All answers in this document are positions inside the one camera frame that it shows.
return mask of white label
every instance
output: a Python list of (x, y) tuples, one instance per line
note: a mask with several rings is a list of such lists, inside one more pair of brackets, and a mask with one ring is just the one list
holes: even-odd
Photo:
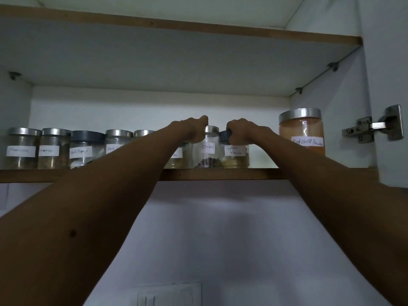
[(224, 150), (226, 156), (245, 157), (247, 154), (246, 146), (225, 145)]
[(324, 146), (323, 138), (317, 136), (292, 136), (290, 140), (301, 146), (315, 146), (315, 147)]
[(75, 147), (69, 149), (69, 159), (92, 157), (92, 146)]
[(106, 154), (111, 153), (122, 146), (123, 144), (106, 144)]
[(35, 158), (35, 146), (7, 146), (6, 157)]
[(183, 147), (177, 148), (171, 158), (181, 159), (183, 157)]
[(40, 145), (38, 150), (39, 157), (58, 157), (60, 155), (60, 147), (52, 145)]
[(215, 143), (211, 142), (201, 142), (200, 150), (202, 153), (211, 153), (215, 154)]

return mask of silver lid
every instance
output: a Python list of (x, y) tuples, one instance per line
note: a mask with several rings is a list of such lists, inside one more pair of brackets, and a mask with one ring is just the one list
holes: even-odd
[(71, 136), (70, 130), (58, 129), (58, 128), (43, 128), (41, 135), (61, 135), (61, 136)]
[(106, 130), (106, 136), (133, 137), (133, 133), (126, 130)]
[(136, 130), (135, 137), (146, 136), (147, 134), (153, 133), (154, 130)]
[(279, 124), (283, 123), (284, 121), (295, 119), (295, 118), (302, 118), (302, 117), (315, 117), (315, 118), (322, 118), (322, 112), (319, 108), (298, 108), (298, 109), (291, 109), (279, 115)]
[(30, 129), (30, 128), (9, 128), (7, 130), (7, 133), (9, 135), (34, 135), (34, 136), (40, 136), (41, 135), (41, 130), (38, 129)]
[(216, 126), (206, 126), (205, 127), (205, 133), (220, 133), (220, 129)]

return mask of metallic lid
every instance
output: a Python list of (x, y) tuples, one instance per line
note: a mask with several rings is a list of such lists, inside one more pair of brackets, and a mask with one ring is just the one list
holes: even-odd
[(105, 134), (93, 131), (72, 131), (71, 142), (105, 143)]
[(106, 136), (121, 136), (133, 138), (133, 132), (126, 130), (106, 130)]
[(154, 132), (154, 130), (136, 130), (135, 131), (135, 137), (146, 136), (147, 134), (151, 134), (153, 132)]
[(206, 126), (205, 127), (205, 133), (220, 133), (220, 129), (217, 128), (216, 126)]
[(38, 129), (30, 129), (30, 128), (9, 128), (7, 130), (9, 135), (34, 135), (39, 136), (41, 135), (41, 130)]
[(315, 118), (322, 118), (322, 112), (319, 108), (298, 108), (298, 109), (291, 109), (279, 115), (279, 124), (283, 123), (284, 121), (295, 119), (295, 118), (302, 118), (302, 117), (315, 117)]
[(58, 128), (43, 128), (41, 135), (71, 136), (72, 131)]
[(223, 145), (229, 145), (229, 138), (231, 137), (231, 130), (220, 132), (220, 143)]

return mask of cabinet door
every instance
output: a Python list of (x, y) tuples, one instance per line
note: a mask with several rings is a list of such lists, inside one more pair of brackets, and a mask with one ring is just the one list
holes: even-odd
[[(400, 104), (408, 135), (408, 0), (359, 0), (373, 120)], [(408, 137), (375, 134), (380, 181), (408, 188)]]

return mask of cabinet shelf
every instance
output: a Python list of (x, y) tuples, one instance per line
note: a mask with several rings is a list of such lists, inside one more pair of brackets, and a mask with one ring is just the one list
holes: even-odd
[(40, 86), (290, 96), (361, 37), (0, 5), (0, 64)]
[[(352, 169), (378, 180), (375, 168)], [(54, 182), (68, 170), (0, 170), (0, 183)], [(161, 181), (182, 180), (284, 180), (280, 169), (165, 169)]]

